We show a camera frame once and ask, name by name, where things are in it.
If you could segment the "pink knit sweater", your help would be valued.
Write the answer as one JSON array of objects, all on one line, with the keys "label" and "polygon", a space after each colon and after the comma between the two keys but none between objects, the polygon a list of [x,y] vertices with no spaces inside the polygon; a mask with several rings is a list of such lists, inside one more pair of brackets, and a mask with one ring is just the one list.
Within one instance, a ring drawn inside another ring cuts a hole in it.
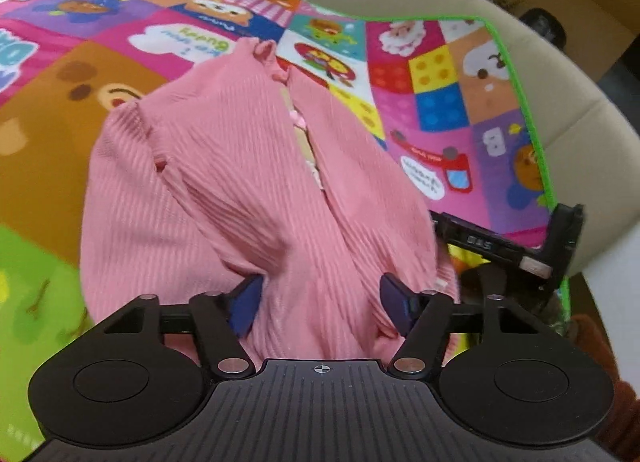
[{"label": "pink knit sweater", "polygon": [[141,294],[181,304],[264,279],[243,347],[268,358],[388,361],[393,274],[457,297],[425,196],[329,91],[239,40],[115,109],[89,164],[80,278],[93,320]]}]

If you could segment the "black round object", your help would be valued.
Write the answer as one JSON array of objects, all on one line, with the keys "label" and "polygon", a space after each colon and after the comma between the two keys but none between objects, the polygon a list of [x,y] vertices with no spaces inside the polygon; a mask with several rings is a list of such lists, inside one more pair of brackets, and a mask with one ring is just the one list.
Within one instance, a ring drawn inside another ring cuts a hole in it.
[{"label": "black round object", "polygon": [[542,8],[532,8],[520,15],[520,21],[526,24],[544,40],[559,50],[564,50],[567,36],[562,24],[553,14]]}]

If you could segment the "colourful cartoon play mat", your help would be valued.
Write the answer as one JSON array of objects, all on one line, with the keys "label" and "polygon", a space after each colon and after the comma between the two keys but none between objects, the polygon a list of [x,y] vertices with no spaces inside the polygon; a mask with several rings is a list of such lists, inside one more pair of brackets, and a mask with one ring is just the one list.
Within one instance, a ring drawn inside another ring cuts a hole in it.
[{"label": "colourful cartoon play mat", "polygon": [[439,213],[530,248],[554,196],[497,31],[363,18],[306,0],[1,0],[1,456],[42,441],[38,366],[89,324],[78,277],[90,151],[111,110],[242,37],[348,107]]}]

